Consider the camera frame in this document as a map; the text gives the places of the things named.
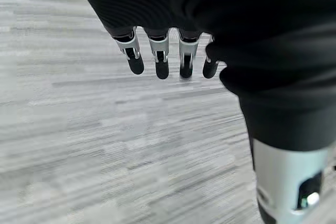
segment black rubber fingertip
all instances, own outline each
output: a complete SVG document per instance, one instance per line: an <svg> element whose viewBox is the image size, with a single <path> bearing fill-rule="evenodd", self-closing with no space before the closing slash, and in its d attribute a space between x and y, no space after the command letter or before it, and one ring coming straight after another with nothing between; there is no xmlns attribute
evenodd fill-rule
<svg viewBox="0 0 336 224"><path fill-rule="evenodd" d="M180 67L180 76L184 79L189 79L193 74L193 68L189 67Z"/></svg>
<svg viewBox="0 0 336 224"><path fill-rule="evenodd" d="M140 56L139 59L130 59L128 60L128 64L130 66L130 69L135 74L142 74L144 70L144 65L142 61L142 57Z"/></svg>
<svg viewBox="0 0 336 224"><path fill-rule="evenodd" d="M169 76L169 66L167 62L155 63L156 76L161 79L167 79Z"/></svg>
<svg viewBox="0 0 336 224"><path fill-rule="evenodd" d="M213 76L215 76L217 71L218 64L216 62L207 62L205 60L204 66L203 66L203 76L206 79L211 79Z"/></svg>

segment black fabric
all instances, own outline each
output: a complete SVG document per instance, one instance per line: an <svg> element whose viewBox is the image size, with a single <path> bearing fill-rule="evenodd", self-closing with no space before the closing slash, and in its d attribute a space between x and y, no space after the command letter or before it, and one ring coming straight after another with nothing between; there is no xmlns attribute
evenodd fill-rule
<svg viewBox="0 0 336 224"><path fill-rule="evenodd" d="M336 0L88 1L106 26L215 35L207 55L226 62L250 137L289 150L336 139Z"/></svg>

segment black sleeve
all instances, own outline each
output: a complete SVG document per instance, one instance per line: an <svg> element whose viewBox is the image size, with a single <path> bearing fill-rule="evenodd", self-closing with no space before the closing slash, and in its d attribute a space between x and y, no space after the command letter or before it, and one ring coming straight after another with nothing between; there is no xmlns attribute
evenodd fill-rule
<svg viewBox="0 0 336 224"><path fill-rule="evenodd" d="M251 138L293 151L336 139L336 0L171 0L213 34Z"/></svg>

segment gray carpet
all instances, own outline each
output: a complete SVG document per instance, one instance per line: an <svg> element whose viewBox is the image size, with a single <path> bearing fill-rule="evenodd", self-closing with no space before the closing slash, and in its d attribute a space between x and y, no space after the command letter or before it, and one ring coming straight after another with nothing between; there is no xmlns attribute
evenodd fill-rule
<svg viewBox="0 0 336 224"><path fill-rule="evenodd" d="M208 35L191 81L176 30L164 81L138 35L141 76L86 0L0 0L1 224L261 223L237 99L202 76ZM308 223L336 223L335 182Z"/></svg>

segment robotic hand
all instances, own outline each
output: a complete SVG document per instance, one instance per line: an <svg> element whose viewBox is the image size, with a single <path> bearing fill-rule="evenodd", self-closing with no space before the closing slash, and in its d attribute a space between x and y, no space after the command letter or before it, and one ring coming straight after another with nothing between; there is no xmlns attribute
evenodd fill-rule
<svg viewBox="0 0 336 224"><path fill-rule="evenodd" d="M88 1L108 31L130 27L109 32L135 74L144 66L133 27L214 35L203 75L211 78L218 61L226 62L219 77L239 97L246 120L262 219L302 223L319 201L336 139L336 0ZM167 32L146 33L156 74L165 79ZM198 36L180 33L184 78L192 74L197 43Z"/></svg>

